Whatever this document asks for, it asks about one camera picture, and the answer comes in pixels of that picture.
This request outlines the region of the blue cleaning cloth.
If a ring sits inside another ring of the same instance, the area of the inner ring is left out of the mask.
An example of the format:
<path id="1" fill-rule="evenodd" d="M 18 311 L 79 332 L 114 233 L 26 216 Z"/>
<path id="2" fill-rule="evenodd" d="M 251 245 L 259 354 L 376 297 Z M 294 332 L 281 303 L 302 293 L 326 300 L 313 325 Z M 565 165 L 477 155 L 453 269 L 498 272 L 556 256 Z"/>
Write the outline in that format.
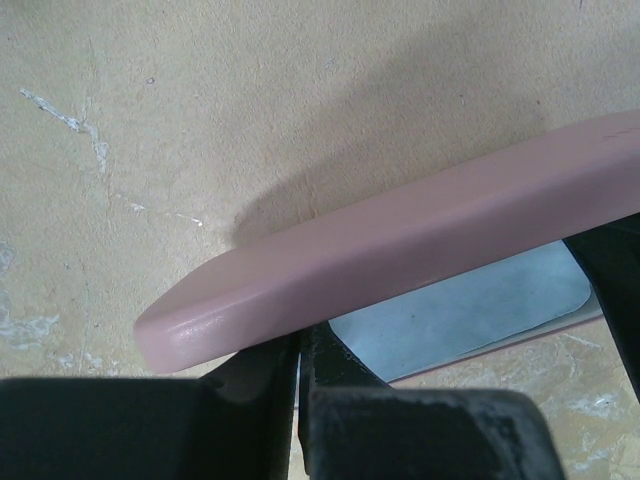
<path id="1" fill-rule="evenodd" d="M 599 317 L 593 287 L 556 241 L 337 317 L 337 337 L 393 382 Z"/>

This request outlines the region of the pink glasses case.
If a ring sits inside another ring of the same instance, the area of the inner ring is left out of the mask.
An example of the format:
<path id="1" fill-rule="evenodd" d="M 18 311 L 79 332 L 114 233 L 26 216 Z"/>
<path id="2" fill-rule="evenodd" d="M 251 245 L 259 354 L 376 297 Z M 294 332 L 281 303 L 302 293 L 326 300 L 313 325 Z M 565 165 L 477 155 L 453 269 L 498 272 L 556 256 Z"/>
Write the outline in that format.
<path id="1" fill-rule="evenodd" d="M 137 319 L 184 370 L 636 214 L 639 114 L 564 127 L 227 251 Z"/>

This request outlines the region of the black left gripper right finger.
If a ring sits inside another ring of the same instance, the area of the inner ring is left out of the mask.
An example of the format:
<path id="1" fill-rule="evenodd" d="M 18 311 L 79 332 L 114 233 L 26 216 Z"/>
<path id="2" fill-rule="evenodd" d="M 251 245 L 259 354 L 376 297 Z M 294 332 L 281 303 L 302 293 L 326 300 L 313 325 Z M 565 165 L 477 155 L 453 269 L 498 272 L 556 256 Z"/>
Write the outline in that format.
<path id="1" fill-rule="evenodd" d="M 500 389 L 395 389 L 326 323 L 302 333 L 299 440 L 313 479 L 557 479 L 546 421 Z"/>

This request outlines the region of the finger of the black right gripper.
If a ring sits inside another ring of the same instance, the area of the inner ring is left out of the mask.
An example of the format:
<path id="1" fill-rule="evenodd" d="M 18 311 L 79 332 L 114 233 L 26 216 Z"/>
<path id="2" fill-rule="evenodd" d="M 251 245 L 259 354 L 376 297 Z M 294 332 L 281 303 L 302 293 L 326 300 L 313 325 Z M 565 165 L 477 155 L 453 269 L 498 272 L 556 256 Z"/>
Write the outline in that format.
<path id="1" fill-rule="evenodd" d="M 640 229 L 637 214 L 564 240 L 594 288 L 622 363 L 639 390 Z"/>

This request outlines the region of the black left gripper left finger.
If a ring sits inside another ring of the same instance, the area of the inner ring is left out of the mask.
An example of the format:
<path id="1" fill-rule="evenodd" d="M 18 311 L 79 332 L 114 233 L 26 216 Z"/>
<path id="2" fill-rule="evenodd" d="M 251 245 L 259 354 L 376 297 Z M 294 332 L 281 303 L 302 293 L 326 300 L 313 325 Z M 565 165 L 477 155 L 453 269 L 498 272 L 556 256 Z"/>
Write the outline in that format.
<path id="1" fill-rule="evenodd" d="M 197 379 L 6 379 L 1 475 L 283 479 L 298 355 L 290 335 Z"/>

